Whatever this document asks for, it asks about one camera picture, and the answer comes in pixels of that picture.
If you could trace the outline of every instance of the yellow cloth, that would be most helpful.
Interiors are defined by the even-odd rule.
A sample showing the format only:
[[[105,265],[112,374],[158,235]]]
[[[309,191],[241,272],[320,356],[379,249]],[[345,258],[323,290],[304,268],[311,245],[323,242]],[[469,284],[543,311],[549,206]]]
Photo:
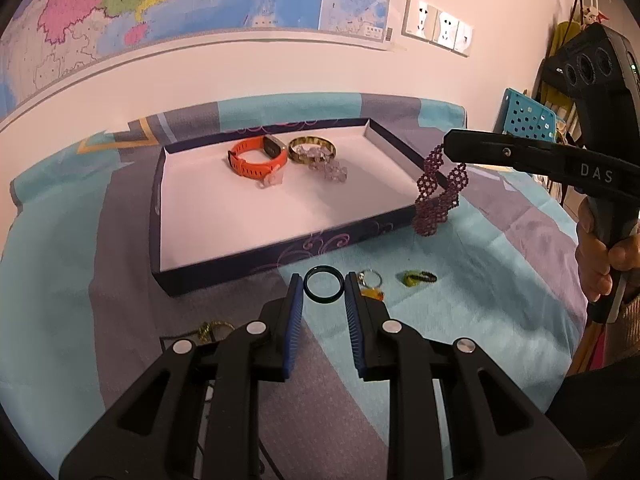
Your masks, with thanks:
[[[562,22],[556,27],[556,31],[554,33],[554,40],[551,43],[551,50],[549,51],[549,56],[553,56],[558,49],[562,46],[560,42],[564,38],[564,34],[566,33],[567,27],[569,28],[569,32],[566,34],[566,39],[564,42],[566,43],[572,38],[575,38],[578,34],[580,34],[580,23],[578,22]],[[547,102],[551,102],[551,105],[558,105],[559,107],[565,108],[566,110],[571,110],[574,102],[571,101],[569,97],[564,95],[562,92],[559,92],[555,88],[549,86],[546,83],[542,83],[540,91],[540,102],[545,104]]]

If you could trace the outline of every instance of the perforated basket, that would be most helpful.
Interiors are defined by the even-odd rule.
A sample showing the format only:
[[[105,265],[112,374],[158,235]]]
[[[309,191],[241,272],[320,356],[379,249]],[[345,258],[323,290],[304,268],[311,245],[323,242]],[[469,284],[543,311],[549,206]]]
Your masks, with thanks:
[[[498,124],[515,137],[556,142],[556,114],[511,88],[504,93]]]

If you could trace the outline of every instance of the silver screw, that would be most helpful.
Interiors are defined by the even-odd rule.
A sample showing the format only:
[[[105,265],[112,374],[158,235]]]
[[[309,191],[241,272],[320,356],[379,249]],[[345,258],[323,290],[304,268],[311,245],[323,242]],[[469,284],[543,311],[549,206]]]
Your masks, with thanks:
[[[395,319],[389,319],[382,324],[382,330],[389,334],[397,334],[402,330],[402,325]]]
[[[246,326],[246,331],[252,335],[262,334],[265,330],[267,326],[261,321],[252,321]]]
[[[465,354],[471,354],[476,349],[476,343],[467,338],[459,339],[456,346],[458,350]]]
[[[176,341],[172,347],[177,354],[188,354],[193,348],[193,343],[188,339],[180,339]]]

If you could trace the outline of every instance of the hand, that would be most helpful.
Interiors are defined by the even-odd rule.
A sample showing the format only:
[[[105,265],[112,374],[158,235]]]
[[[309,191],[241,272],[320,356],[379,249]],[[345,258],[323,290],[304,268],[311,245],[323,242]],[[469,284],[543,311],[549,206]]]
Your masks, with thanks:
[[[578,262],[580,287],[591,303],[598,301],[601,295],[611,293],[611,267],[617,270],[631,270],[629,273],[624,300],[632,300],[640,292],[640,235],[622,240],[611,250],[593,234],[593,215],[585,198],[578,208],[578,248],[575,259]]]

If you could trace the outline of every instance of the silver ring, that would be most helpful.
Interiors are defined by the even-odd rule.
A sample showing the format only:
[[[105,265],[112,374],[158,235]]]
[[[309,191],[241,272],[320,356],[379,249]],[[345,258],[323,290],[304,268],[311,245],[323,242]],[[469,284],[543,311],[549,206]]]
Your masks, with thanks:
[[[367,280],[365,278],[365,275],[369,273],[369,274],[375,274],[378,277],[378,284],[377,285],[371,285],[370,283],[367,283]],[[363,286],[364,288],[380,288],[382,286],[382,276],[380,276],[380,273],[377,272],[376,270],[373,269],[364,269],[361,270],[358,273],[358,283]]]

